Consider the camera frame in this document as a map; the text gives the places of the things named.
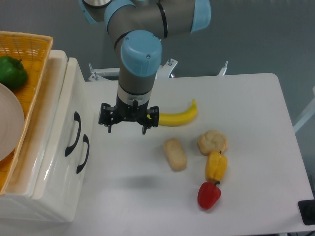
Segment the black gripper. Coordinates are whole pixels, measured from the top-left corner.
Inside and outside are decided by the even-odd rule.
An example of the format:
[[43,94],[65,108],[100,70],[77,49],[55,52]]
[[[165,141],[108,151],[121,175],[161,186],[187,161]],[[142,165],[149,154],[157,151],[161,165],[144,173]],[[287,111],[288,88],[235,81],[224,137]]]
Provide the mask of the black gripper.
[[137,122],[142,126],[142,134],[152,127],[158,127],[159,123],[159,107],[148,107],[149,102],[143,105],[124,103],[118,96],[114,107],[107,103],[102,103],[99,111],[98,124],[108,128],[111,133],[112,126],[122,121]]

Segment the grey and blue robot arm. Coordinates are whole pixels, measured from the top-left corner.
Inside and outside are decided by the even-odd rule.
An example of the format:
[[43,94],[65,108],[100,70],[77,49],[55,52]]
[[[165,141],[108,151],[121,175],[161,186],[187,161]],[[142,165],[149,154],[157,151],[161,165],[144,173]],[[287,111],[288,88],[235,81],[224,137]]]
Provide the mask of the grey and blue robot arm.
[[122,121],[136,122],[143,131],[157,127],[159,108],[148,105],[161,64],[161,41],[206,28],[210,2],[81,0],[79,5],[89,23],[105,23],[120,63],[116,104],[101,105],[98,123],[111,128]]

